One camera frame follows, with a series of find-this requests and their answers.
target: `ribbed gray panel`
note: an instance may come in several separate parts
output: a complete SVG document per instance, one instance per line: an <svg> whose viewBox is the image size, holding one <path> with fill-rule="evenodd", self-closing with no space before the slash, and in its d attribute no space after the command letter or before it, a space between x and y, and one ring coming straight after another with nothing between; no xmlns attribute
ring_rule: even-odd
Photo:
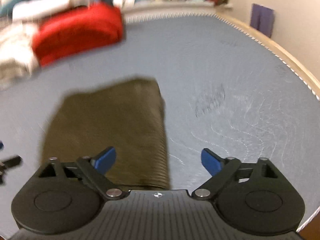
<svg viewBox="0 0 320 240"><path fill-rule="evenodd" d="M262 237L240 232L227 225L207 201L190 198L185 190L132 191L118 201L109 201L88 225L62 235L40 236L25 229L12 240L295 240L291 232Z"/></svg>

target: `folded brown cloth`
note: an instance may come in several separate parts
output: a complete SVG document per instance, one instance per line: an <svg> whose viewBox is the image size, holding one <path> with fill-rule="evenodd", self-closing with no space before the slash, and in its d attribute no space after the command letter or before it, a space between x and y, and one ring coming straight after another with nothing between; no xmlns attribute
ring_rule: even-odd
<svg viewBox="0 0 320 240"><path fill-rule="evenodd" d="M65 98L46 134L42 162L72 162L108 146L117 152L106 177L123 189L169 188L164 101L155 80L134 79Z"/></svg>

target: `purple sticky note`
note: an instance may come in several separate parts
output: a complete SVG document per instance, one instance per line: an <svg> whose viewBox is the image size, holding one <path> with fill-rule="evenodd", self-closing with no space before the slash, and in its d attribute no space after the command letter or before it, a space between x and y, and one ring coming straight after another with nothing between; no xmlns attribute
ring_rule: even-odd
<svg viewBox="0 0 320 240"><path fill-rule="evenodd" d="M252 4L250 26L256 30L259 29L260 25L260 7L261 5L255 3Z"/></svg>
<svg viewBox="0 0 320 240"><path fill-rule="evenodd" d="M260 6L260 25L258 30L270 38L272 35L274 21L274 10Z"/></svg>

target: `metal screw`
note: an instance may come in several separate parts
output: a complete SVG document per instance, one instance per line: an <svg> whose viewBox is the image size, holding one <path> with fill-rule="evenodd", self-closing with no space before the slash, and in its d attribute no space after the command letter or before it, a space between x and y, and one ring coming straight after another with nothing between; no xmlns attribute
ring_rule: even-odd
<svg viewBox="0 0 320 240"><path fill-rule="evenodd" d="M119 197L122 194L122 191L118 188L111 188L108 189L106 193L109 197Z"/></svg>
<svg viewBox="0 0 320 240"><path fill-rule="evenodd" d="M210 191L205 188L200 188L195 191L195 194L198 197L207 197L210 195Z"/></svg>

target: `blue gripper pad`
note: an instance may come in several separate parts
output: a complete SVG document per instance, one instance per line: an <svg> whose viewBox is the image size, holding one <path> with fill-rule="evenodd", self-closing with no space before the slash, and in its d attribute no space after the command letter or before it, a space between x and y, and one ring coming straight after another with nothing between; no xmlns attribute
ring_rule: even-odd
<svg viewBox="0 0 320 240"><path fill-rule="evenodd" d="M111 169L115 161L116 150L113 147L108 147L100 152L97 156L93 157L90 163L97 170L97 172L104 175L108 170Z"/></svg>
<svg viewBox="0 0 320 240"><path fill-rule="evenodd" d="M204 166L205 169L211 174L211 176L214 176L222 170L222 165L220 160L210 154L209 151L210 150L206 148L202 150L201 163L202 166Z"/></svg>

